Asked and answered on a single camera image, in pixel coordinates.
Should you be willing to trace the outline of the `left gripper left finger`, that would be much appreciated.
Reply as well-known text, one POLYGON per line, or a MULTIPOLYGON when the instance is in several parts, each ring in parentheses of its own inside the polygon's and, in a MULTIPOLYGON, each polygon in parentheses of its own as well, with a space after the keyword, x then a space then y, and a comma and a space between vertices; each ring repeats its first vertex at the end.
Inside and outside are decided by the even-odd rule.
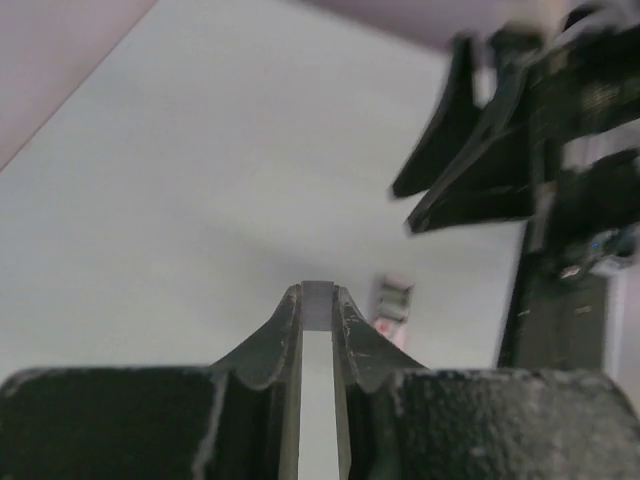
POLYGON ((40 367, 1 387, 5 479, 294 479, 302 289, 211 365, 40 367))

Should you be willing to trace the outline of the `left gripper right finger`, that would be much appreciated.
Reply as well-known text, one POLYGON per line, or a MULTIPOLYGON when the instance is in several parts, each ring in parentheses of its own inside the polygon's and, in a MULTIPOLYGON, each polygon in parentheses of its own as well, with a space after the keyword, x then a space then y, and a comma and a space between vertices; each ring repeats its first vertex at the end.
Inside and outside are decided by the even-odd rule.
POLYGON ((605 375, 430 370, 333 292, 343 479, 635 479, 639 421, 605 375))

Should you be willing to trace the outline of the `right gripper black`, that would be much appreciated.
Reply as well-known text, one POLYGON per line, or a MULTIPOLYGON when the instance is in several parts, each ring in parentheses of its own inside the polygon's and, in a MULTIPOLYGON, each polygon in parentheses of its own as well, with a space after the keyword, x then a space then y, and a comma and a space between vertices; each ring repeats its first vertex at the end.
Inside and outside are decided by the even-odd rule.
POLYGON ((581 159, 566 150, 638 119, 639 24, 618 1, 511 1, 506 11, 489 39, 507 75, 494 97, 476 104, 474 39, 455 37, 440 101, 391 191, 422 196, 407 218, 419 234, 526 218, 533 184, 530 247, 565 259, 639 221, 637 147, 581 159))

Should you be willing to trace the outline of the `red staple box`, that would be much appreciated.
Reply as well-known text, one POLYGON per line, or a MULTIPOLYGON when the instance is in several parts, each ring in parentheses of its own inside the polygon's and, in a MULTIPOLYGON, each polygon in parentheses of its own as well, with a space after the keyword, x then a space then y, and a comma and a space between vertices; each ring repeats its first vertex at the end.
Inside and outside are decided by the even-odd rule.
POLYGON ((371 325, 402 351, 406 350, 414 287, 401 277, 381 275, 374 290, 371 325))

